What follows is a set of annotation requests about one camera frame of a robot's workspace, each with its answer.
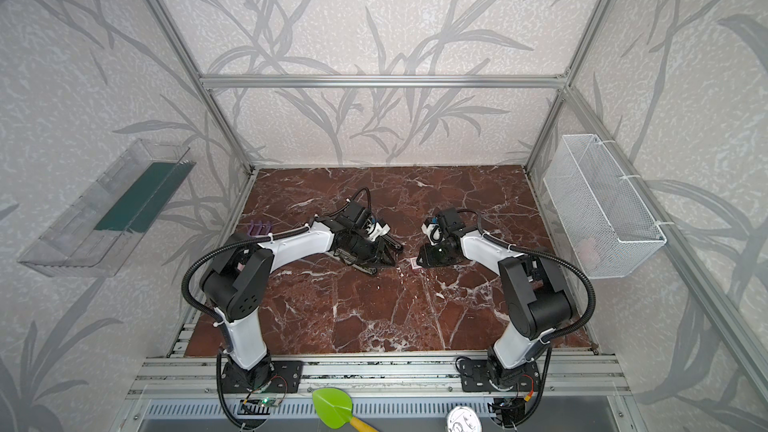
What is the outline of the white black stapler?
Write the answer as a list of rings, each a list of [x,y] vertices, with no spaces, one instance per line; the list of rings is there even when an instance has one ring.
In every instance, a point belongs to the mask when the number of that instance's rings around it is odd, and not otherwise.
[[[328,255],[346,264],[353,264],[356,262],[356,256],[354,254],[341,248],[337,248],[332,251],[329,251]]]

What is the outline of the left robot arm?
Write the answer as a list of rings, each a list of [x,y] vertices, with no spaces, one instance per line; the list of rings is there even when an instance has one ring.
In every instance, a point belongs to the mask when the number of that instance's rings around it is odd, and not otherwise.
[[[181,282],[181,296],[222,329],[228,363],[218,377],[245,390],[264,388],[274,376],[263,339],[259,308],[270,275],[311,255],[329,254],[368,275],[397,265],[403,244],[389,224],[353,199],[328,215],[316,215],[284,232],[250,236],[235,233],[224,245],[193,262]]]

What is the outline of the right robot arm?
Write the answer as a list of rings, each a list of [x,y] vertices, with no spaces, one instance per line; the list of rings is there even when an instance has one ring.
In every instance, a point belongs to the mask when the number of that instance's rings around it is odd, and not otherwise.
[[[536,359],[554,339],[586,326],[596,310],[596,292],[574,264],[492,235],[481,214],[468,226],[462,212],[439,210],[424,221],[427,242],[416,262],[429,269],[473,261],[499,276],[510,324],[488,350],[487,377],[492,388],[512,390],[521,376],[535,376]]]

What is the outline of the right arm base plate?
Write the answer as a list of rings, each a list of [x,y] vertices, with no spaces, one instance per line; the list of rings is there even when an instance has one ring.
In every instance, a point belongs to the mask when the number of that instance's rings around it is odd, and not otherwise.
[[[511,392],[531,395],[540,388],[540,373],[535,362],[505,369],[490,359],[459,356],[454,366],[464,392]]]

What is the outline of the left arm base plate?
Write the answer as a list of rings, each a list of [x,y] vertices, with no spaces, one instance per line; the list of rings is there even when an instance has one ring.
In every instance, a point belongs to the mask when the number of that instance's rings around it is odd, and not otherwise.
[[[223,366],[220,390],[224,394],[251,391],[294,394],[299,389],[303,366],[302,361],[262,361],[247,371],[227,361]]]

